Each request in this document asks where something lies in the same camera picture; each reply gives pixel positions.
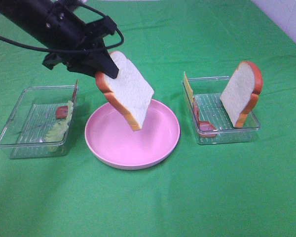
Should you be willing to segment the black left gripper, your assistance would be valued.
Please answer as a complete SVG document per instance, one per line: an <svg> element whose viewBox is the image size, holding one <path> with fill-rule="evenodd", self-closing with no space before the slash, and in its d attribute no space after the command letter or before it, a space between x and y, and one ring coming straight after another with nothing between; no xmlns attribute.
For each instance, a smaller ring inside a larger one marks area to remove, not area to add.
<svg viewBox="0 0 296 237"><path fill-rule="evenodd" d="M55 30L57 45L54 52L45 56L45 67L51 70L62 63L70 72L93 78L97 72L102 72L112 79L117 78L119 69L103 40L116 32L116 23L110 17L85 24L77 17L64 15L51 29Z"/></svg>

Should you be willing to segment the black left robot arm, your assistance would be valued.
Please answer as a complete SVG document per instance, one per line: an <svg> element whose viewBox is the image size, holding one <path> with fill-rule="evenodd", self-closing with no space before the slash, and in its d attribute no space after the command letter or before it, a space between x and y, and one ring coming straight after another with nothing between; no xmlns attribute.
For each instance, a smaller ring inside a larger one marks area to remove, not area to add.
<svg viewBox="0 0 296 237"><path fill-rule="evenodd" d="M124 42L117 24L80 0L0 0L0 14L44 45L34 47L0 36L25 49L46 52L43 65L52 70L64 64L70 72L95 76L119 72L108 49Z"/></svg>

